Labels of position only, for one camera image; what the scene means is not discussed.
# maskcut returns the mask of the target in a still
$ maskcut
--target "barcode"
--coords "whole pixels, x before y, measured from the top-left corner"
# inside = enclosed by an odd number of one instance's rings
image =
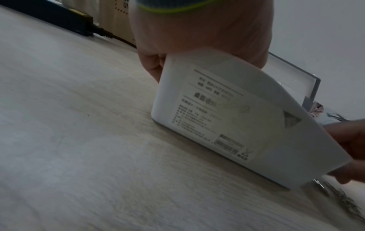
[[[221,148],[223,148],[225,151],[228,151],[228,152],[230,152],[230,153],[232,153],[232,154],[237,154],[238,153],[238,150],[237,149],[235,149],[234,147],[232,147],[232,146],[229,146],[228,144],[226,144],[226,143],[224,143],[224,142],[222,142],[222,141],[220,141],[220,140],[216,140],[215,142],[214,142],[214,144],[215,145],[217,145],[217,146],[220,146]]]

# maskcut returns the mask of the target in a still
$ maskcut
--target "white wall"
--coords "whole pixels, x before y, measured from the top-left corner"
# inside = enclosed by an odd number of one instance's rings
[[[321,78],[319,103],[349,119],[365,118],[365,1],[274,3],[270,51]]]

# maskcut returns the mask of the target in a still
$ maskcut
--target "light wood surface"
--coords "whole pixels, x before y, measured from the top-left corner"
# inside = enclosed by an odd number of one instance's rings
[[[158,86],[133,48],[5,8],[0,31],[0,230],[334,231],[347,219],[312,185],[288,191],[153,122]]]

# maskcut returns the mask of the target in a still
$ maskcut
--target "white sticker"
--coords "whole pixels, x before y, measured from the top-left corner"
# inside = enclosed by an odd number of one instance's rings
[[[192,65],[169,123],[184,136],[247,164],[300,121],[279,107]]]

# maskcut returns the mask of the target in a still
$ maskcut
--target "table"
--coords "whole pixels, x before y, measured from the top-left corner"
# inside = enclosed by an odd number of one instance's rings
[[[358,227],[312,184],[288,191],[156,124],[133,48],[5,8],[0,31],[0,230]]]

